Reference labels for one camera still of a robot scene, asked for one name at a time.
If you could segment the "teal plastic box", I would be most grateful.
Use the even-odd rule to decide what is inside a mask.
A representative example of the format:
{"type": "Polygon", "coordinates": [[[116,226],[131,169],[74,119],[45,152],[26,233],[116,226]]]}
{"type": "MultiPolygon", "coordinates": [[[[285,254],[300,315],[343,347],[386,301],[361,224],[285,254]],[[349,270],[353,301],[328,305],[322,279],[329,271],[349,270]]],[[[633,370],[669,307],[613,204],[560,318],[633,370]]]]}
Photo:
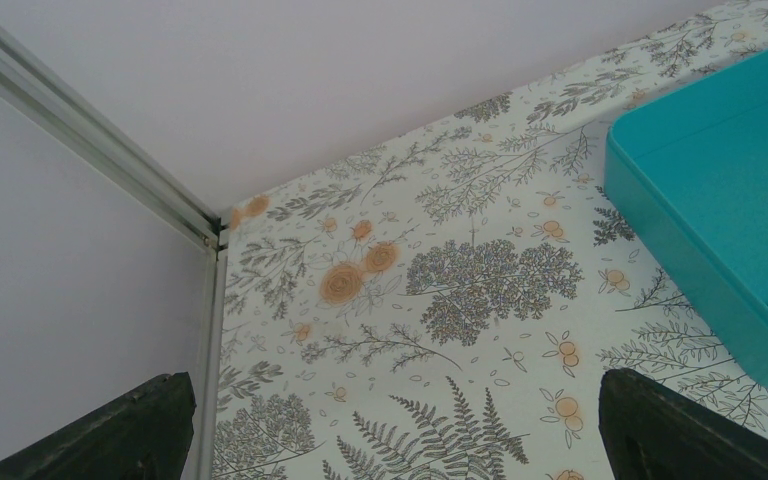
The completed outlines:
{"type": "Polygon", "coordinates": [[[768,388],[768,49],[618,117],[604,188],[768,388]]]}

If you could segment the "floral patterned table mat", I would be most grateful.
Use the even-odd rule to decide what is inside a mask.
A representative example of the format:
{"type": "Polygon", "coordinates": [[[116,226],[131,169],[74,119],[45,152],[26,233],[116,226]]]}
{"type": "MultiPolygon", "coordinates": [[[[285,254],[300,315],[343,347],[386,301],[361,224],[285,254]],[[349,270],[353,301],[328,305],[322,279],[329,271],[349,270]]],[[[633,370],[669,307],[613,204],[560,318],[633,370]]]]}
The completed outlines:
{"type": "Polygon", "coordinates": [[[612,121],[768,48],[732,1],[236,207],[204,479],[608,479],[631,367],[768,438],[603,191],[612,121]]]}

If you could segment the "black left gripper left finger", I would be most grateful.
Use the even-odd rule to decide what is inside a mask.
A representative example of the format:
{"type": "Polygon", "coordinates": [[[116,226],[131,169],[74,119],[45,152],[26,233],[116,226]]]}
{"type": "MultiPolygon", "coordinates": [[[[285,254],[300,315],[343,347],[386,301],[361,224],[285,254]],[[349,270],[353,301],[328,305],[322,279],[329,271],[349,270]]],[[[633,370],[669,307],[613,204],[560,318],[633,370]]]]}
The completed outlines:
{"type": "Polygon", "coordinates": [[[188,373],[156,376],[0,460],[0,479],[180,479],[195,410],[188,373]]]}

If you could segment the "left aluminium corner post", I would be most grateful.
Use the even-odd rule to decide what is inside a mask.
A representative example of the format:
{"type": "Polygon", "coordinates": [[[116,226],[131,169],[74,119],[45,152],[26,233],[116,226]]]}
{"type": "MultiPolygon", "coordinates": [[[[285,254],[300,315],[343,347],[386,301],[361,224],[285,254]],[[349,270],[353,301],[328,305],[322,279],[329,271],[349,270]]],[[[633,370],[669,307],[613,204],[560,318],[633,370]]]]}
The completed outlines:
{"type": "Polygon", "coordinates": [[[210,473],[218,219],[0,25],[0,460],[186,372],[210,473]]]}

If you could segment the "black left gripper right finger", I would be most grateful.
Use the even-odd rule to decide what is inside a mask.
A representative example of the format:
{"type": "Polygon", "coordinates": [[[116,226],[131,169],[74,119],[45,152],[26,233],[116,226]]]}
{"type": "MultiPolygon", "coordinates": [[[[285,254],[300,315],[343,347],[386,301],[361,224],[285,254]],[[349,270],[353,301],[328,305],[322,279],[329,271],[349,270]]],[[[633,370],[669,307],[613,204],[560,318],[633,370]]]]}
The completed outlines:
{"type": "Polygon", "coordinates": [[[616,479],[768,479],[768,439],[635,370],[607,371],[598,407],[616,479]]]}

